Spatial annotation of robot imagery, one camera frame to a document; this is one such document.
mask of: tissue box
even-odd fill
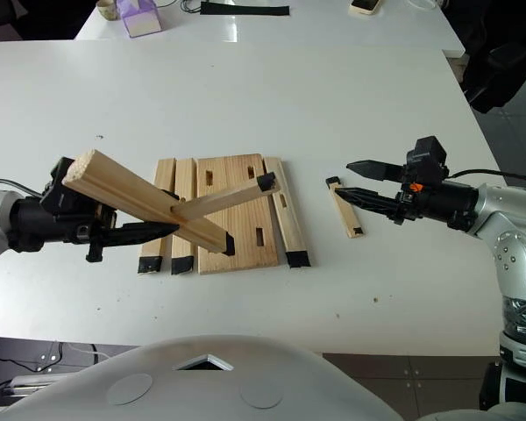
[[[158,8],[153,0],[117,0],[117,7],[131,38],[161,31]]]

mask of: wooden board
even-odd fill
[[[175,159],[159,160],[156,166],[154,186],[158,189],[174,191]],[[143,244],[140,248],[139,274],[159,272],[161,261],[166,253],[168,237],[154,239]]]
[[[279,158],[266,156],[265,169],[273,172],[281,190],[273,193],[274,210],[277,214],[279,227],[281,228],[282,241],[287,254],[288,265],[291,268],[310,266],[308,250],[304,243],[302,230],[296,217],[296,211],[290,190],[288,189],[287,177],[284,174],[282,163]]]
[[[195,160],[178,160],[175,164],[175,190],[180,201],[191,200],[196,195]],[[196,246],[185,239],[173,236],[172,240],[172,275],[188,272],[193,269]]]
[[[341,223],[345,228],[347,237],[349,237],[350,239],[356,239],[365,235],[362,231],[362,226],[360,225],[359,219],[354,213],[352,205],[350,203],[347,203],[335,193],[335,189],[340,189],[341,187],[343,187],[343,184],[341,184],[339,178],[331,177],[328,178],[325,182],[327,183],[327,186],[330,190],[331,197],[333,198],[333,202],[335,203],[335,207],[339,212],[339,216],[341,217]]]
[[[263,160],[259,154],[198,160],[197,196],[233,187],[264,173]],[[199,248],[200,274],[279,264],[267,197],[215,212],[206,218],[234,237],[236,254],[228,257]]]

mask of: wooden slat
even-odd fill
[[[191,200],[196,195],[196,163],[189,158],[175,164],[175,194],[180,200]],[[173,236],[172,275],[193,269],[196,246],[185,239]]]
[[[159,160],[154,177],[154,186],[158,189],[174,191],[175,159]],[[166,253],[168,237],[154,239],[143,244],[140,248],[139,274],[159,272],[161,262]]]
[[[62,183],[143,221],[179,224],[174,235],[213,253],[228,249],[225,229],[206,218],[188,221],[174,215],[170,209],[178,200],[96,150],[78,157]]]
[[[264,159],[267,172],[273,172],[281,191],[273,193],[274,209],[281,228],[282,240],[287,253],[288,265],[291,268],[310,266],[308,250],[302,237],[302,230],[296,217],[295,207],[288,189],[287,177],[284,174],[279,158],[267,156]]]
[[[341,181],[337,177],[331,177],[327,179],[326,182],[330,189],[331,197],[333,197],[335,206],[338,209],[339,216],[341,217],[341,222],[343,223],[343,227],[345,228],[347,236],[350,239],[362,237],[364,232],[362,231],[362,226],[357,219],[357,215],[354,213],[352,205],[347,203],[335,193],[335,189],[343,187]]]
[[[199,160],[197,196],[206,196],[236,186],[264,173],[263,160],[258,154]],[[234,237],[236,254],[227,258],[199,249],[199,273],[228,272],[279,264],[266,197],[210,214],[207,219],[222,226]]]

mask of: cable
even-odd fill
[[[467,169],[465,171],[459,171],[454,175],[451,175],[448,178],[458,178],[462,175],[468,175],[468,174],[490,174],[490,175],[501,175],[503,177],[510,177],[510,178],[517,178],[518,180],[524,180],[526,181],[526,175],[520,175],[515,173],[506,173],[504,171],[494,171],[492,169]]]
[[[108,354],[106,354],[106,353],[100,353],[99,351],[97,351],[97,348],[96,348],[96,346],[95,346],[94,344],[90,344],[90,346],[92,347],[93,351],[86,351],[85,349],[77,348],[77,347],[75,347],[75,346],[69,344],[68,342],[67,342],[67,346],[68,346],[70,349],[72,349],[72,350],[74,350],[74,351],[78,351],[78,352],[80,352],[80,353],[90,353],[90,354],[93,354],[95,357],[97,357],[97,355],[101,355],[101,356],[103,356],[103,357],[105,357],[105,358],[111,358]],[[96,360],[96,358],[94,358],[94,364],[97,364],[97,362],[98,362],[98,360]]]
[[[177,2],[177,0],[173,0],[173,1],[169,2],[168,4],[162,4],[162,5],[160,5],[160,6],[158,6],[158,5],[156,4],[156,7],[157,7],[158,9],[160,9],[160,8],[162,8],[162,7],[168,7],[168,6],[171,6],[172,4],[175,4],[176,2]]]
[[[16,364],[17,366],[20,366],[22,368],[25,368],[26,370],[29,370],[31,371],[32,373],[42,373],[44,372],[45,370],[47,370],[48,368],[52,367],[52,366],[55,366],[56,364],[58,364],[59,362],[62,361],[62,347],[63,347],[64,343],[63,342],[59,342],[59,359],[55,362],[52,362],[51,364],[49,364],[48,366],[44,366],[43,368],[39,368],[37,370],[34,370],[32,369],[31,367],[27,367],[25,366],[24,364],[21,364],[20,362],[17,362],[15,360],[6,360],[4,358],[0,358],[0,361],[1,362],[11,362],[13,364]],[[0,382],[0,387],[3,386],[4,384],[7,384],[9,382],[11,382],[12,379],[9,379],[9,380],[6,380],[4,382]]]
[[[14,379],[4,380],[3,382],[0,382],[0,386],[4,386],[4,385],[8,384],[12,380],[14,380]]]
[[[43,195],[41,195],[37,191],[31,190],[30,188],[24,186],[23,184],[20,184],[18,182],[13,182],[12,180],[6,180],[5,178],[0,178],[0,184],[8,184],[9,186],[12,186],[12,187],[15,187],[16,189],[20,189],[21,191],[24,191],[30,196],[35,196],[39,198],[43,197]]]
[[[8,360],[8,359],[0,358],[0,361],[1,362],[11,362],[12,364],[15,364],[17,366],[20,366],[21,368],[25,368],[26,370],[31,371],[32,373],[41,373],[41,372],[45,371],[46,369],[48,369],[49,367],[52,367],[52,366],[58,364],[62,360],[62,346],[63,346],[63,343],[59,342],[59,359],[57,361],[52,362],[48,366],[44,366],[43,368],[39,368],[37,370],[34,370],[31,367],[27,367],[26,365],[22,364],[21,362],[17,362],[15,360]]]
[[[199,13],[201,11],[201,6],[199,7],[195,7],[194,9],[191,9],[188,5],[188,2],[190,0],[181,0],[180,3],[179,3],[179,7],[181,8],[182,11],[186,12],[186,13]]]

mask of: white table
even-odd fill
[[[339,175],[393,196],[399,186],[345,164],[403,163],[431,134],[451,169],[497,168],[431,49],[0,44],[0,177],[40,189],[61,156],[90,148],[146,179],[159,158],[278,155],[313,264],[289,269],[281,253],[277,268],[138,276],[137,246],[106,249],[97,264],[84,260],[86,246],[9,251],[0,257],[0,336],[139,345],[241,333],[322,352],[494,354],[501,296],[481,241],[362,210],[366,236],[348,239],[325,187]]]
[[[242,5],[290,5],[289,17],[200,16],[178,3],[160,8],[163,32],[142,39],[230,41],[276,46],[418,46],[461,57],[465,49],[437,7],[423,11],[407,0],[383,0],[372,16],[349,13],[349,0],[245,0]],[[158,4],[167,4],[158,0]],[[234,4],[228,0],[222,3]],[[76,39],[128,38],[122,21],[94,10]]]

